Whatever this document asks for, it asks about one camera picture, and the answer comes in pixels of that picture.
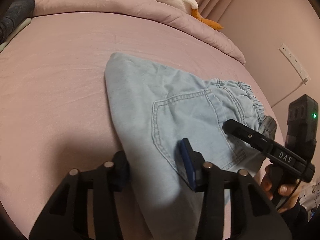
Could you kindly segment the right hand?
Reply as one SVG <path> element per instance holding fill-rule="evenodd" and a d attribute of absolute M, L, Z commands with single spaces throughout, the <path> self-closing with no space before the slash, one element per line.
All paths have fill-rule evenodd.
<path fill-rule="evenodd" d="M 272 165 L 265 167 L 265 175 L 261 181 L 260 187 L 263 189 L 269 200 L 273 199 L 273 193 L 271 191 L 272 181 L 270 180 L 270 168 Z M 298 185 L 299 180 L 296 180 L 291 184 L 280 185 L 278 194 L 287 199 L 287 202 L 281 208 L 277 208 L 279 213 L 283 213 L 292 209 L 299 199 L 299 195 L 302 189 L 301 185 Z"/>

